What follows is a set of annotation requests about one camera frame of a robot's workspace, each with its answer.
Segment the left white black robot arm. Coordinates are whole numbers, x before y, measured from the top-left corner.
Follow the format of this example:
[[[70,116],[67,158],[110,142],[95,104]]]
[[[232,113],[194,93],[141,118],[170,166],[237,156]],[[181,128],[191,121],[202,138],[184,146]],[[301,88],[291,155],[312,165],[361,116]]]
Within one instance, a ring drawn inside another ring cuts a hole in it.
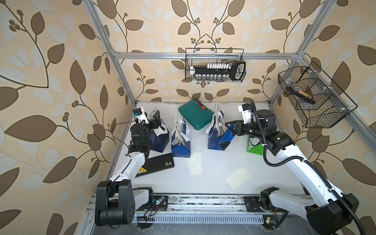
[[[131,224],[137,209],[146,206],[151,210],[156,205],[151,187],[132,187],[134,180],[149,157],[149,137],[153,129],[162,126],[159,110],[148,119],[145,110],[133,110],[135,124],[131,126],[131,141],[123,166],[108,181],[97,186],[95,224],[110,226],[112,229]]]

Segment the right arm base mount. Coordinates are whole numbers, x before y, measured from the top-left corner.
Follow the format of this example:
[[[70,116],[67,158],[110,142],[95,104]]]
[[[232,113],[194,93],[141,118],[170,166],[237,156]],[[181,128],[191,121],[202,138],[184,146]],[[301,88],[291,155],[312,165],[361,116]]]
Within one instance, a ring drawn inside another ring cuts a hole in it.
[[[258,196],[243,197],[247,212],[285,212],[284,209],[272,205],[269,196],[272,192],[279,190],[277,187],[270,187],[263,190]]]

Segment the green white bag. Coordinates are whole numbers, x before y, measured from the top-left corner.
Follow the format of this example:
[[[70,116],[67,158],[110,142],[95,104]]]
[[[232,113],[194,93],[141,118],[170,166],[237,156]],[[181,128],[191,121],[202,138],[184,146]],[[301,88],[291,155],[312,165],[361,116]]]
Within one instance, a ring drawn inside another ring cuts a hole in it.
[[[256,154],[256,155],[263,155],[263,146],[258,138],[248,138],[248,143],[247,143],[247,152]]]

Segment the blue black stapler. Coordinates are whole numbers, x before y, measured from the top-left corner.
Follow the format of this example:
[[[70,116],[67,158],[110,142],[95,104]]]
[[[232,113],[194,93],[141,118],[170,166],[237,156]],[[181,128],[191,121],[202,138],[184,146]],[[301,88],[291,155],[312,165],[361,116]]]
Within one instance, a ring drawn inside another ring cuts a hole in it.
[[[235,137],[235,124],[231,125],[230,128],[226,130],[226,132],[221,136],[218,143],[220,146],[220,150],[225,150]]]

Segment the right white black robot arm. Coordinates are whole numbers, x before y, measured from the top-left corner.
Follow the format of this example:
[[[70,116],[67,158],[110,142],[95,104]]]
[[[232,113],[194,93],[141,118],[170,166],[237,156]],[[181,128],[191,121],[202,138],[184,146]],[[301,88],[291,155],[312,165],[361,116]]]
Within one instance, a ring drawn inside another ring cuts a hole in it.
[[[354,222],[364,235],[360,219],[355,214],[359,201],[351,193],[345,194],[332,184],[302,153],[295,141],[277,130],[275,116],[261,117],[253,103],[239,106],[242,120],[225,125],[234,135],[258,139],[263,147],[263,160],[270,167],[286,165],[307,189],[310,199],[285,193],[278,187],[269,187],[260,193],[259,207],[265,212],[273,209],[292,213],[304,220],[320,235],[335,235]]]

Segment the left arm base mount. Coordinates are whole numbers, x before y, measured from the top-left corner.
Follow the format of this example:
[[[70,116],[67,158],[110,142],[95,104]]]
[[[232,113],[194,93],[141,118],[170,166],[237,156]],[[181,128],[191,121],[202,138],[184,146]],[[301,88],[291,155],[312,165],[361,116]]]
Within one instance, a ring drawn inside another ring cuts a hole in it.
[[[159,206],[162,210],[166,210],[168,204],[167,195],[156,195],[152,187],[141,187],[133,189],[136,211],[146,211]]]

